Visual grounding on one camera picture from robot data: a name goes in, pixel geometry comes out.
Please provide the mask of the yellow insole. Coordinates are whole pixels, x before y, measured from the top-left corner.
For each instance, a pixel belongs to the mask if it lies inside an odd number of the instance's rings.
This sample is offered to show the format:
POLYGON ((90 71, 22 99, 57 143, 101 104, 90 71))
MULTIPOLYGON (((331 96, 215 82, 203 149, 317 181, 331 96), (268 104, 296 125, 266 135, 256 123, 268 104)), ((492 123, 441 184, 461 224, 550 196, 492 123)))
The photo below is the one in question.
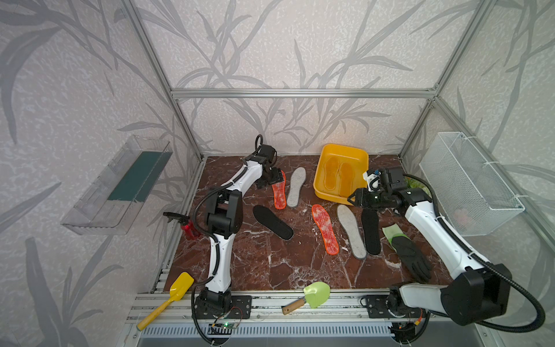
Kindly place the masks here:
POLYGON ((348 196, 353 191, 354 169, 350 163, 342 163, 339 168, 340 195, 348 196))
POLYGON ((329 157, 324 165, 324 186, 326 190, 332 191, 337 185, 337 175, 340 167, 339 160, 335 157, 329 157))

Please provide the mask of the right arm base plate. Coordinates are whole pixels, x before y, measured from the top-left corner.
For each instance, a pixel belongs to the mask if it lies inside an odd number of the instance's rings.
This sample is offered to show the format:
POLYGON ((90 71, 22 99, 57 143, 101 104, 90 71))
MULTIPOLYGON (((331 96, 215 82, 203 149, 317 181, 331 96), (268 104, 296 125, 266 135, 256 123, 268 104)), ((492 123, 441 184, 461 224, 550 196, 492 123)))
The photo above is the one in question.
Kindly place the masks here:
POLYGON ((405 319, 421 320, 426 317, 426 310, 407 307, 404 304, 390 303, 388 295, 366 295, 359 300, 371 319, 405 319))

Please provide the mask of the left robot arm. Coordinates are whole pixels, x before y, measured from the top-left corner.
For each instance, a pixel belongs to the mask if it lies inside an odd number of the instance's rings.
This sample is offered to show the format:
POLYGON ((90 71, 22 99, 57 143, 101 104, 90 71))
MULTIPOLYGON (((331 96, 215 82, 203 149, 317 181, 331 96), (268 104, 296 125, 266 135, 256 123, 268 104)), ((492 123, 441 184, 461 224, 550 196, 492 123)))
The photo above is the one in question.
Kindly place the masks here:
POLYGON ((210 268, 199 304, 228 309, 231 305, 231 256, 233 243, 244 219, 243 197, 255 185, 258 189, 285 181, 275 166, 277 151, 259 134, 254 152, 243 157, 238 172, 202 198, 192 214, 195 228, 210 238, 210 268))

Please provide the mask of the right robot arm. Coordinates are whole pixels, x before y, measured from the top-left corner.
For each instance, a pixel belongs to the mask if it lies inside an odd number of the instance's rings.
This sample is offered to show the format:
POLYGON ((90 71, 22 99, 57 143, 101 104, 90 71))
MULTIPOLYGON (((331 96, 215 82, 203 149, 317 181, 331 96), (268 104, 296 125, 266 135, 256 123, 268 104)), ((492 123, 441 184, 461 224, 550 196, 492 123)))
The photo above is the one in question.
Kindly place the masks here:
POLYGON ((427 317, 439 315, 461 326, 477 324, 506 333, 530 333, 543 326, 546 312, 539 300, 512 279, 507 267, 491 263, 461 237, 439 212, 439 199, 430 183, 401 168, 368 170, 362 177, 365 187, 356 189, 348 202, 367 215, 386 208, 402 212, 439 255, 452 278, 448 286, 429 284, 431 264, 416 243, 399 228, 384 228, 390 247, 415 280, 390 287, 384 300, 390 315, 405 318, 412 309, 419 309, 427 317), (492 318, 507 312, 511 290, 533 306, 536 316, 518 326, 492 323, 492 318))

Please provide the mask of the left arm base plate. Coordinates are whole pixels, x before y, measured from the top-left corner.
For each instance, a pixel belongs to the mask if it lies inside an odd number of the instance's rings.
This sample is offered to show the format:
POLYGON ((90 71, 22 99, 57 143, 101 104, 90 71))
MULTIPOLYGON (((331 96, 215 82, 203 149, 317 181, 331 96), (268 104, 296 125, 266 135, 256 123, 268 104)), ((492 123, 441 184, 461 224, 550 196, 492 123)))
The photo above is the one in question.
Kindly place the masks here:
POLYGON ((195 299, 194 314, 197 319, 207 320, 224 315, 225 318, 248 320, 251 316, 252 296, 231 295, 217 296, 206 299, 198 296, 195 299))

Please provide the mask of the red insole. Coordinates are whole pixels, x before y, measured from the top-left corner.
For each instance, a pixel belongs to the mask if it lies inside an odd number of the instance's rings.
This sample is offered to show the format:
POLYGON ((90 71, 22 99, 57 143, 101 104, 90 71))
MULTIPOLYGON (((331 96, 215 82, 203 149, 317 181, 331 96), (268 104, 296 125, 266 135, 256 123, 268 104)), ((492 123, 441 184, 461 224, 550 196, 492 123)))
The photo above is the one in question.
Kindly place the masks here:
POLYGON ((322 207, 322 205, 313 205, 312 218, 320 231, 326 252, 329 255, 337 255, 340 251, 340 247, 335 237, 332 221, 328 212, 322 207))
POLYGON ((272 185, 274 207, 277 210, 284 210, 286 208, 286 175, 281 171, 282 180, 272 185))

